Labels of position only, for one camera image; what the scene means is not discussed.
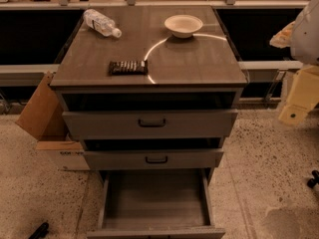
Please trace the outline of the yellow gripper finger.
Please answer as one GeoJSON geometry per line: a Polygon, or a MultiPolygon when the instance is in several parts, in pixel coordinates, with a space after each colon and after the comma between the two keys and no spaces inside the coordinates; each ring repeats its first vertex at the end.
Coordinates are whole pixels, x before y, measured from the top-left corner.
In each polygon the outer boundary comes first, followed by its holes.
{"type": "Polygon", "coordinates": [[[302,123],[319,104],[319,66],[306,65],[294,76],[278,119],[287,125],[302,123]]]}
{"type": "Polygon", "coordinates": [[[291,36],[294,25],[295,22],[291,22],[288,25],[286,25],[282,30],[280,30],[271,38],[269,44],[273,47],[280,49],[289,47],[291,43],[291,36]]]}

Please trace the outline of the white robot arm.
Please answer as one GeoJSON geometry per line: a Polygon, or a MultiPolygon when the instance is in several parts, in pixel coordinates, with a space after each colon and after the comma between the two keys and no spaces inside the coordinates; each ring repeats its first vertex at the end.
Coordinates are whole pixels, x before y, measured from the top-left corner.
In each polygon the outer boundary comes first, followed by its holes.
{"type": "Polygon", "coordinates": [[[293,82],[279,120],[298,125],[319,104],[319,0],[310,0],[297,18],[274,35],[270,45],[290,48],[303,67],[293,82]]]}

